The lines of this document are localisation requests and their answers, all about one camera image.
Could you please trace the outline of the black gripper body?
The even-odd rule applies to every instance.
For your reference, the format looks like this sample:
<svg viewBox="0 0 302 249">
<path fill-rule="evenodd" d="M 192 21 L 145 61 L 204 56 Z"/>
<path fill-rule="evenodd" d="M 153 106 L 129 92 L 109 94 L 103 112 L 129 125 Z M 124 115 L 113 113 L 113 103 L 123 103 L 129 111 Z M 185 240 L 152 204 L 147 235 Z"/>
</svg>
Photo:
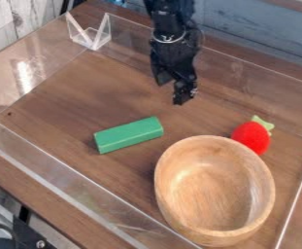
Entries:
<svg viewBox="0 0 302 249">
<path fill-rule="evenodd" d="M 149 45 L 151 62 L 156 60 L 168 67 L 173 80 L 197 81 L 193 58 L 200 51 L 200 39 L 187 37 L 173 43 L 165 43 L 152 38 Z"/>
</svg>

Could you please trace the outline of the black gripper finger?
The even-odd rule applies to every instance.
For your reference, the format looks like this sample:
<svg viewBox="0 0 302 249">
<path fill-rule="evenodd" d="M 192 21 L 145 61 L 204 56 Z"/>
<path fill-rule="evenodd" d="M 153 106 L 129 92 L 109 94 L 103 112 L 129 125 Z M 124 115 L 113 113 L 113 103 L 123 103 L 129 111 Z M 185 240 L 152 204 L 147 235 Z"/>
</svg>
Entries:
<svg viewBox="0 0 302 249">
<path fill-rule="evenodd" d="M 183 105 L 197 93 L 197 81 L 179 80 L 175 82 L 173 104 Z"/>
<path fill-rule="evenodd" d="M 173 79 L 172 74 L 168 71 L 168 67 L 164 64 L 161 64 L 159 61 L 153 60 L 151 62 L 151 68 L 159 86 L 163 86 Z"/>
</svg>

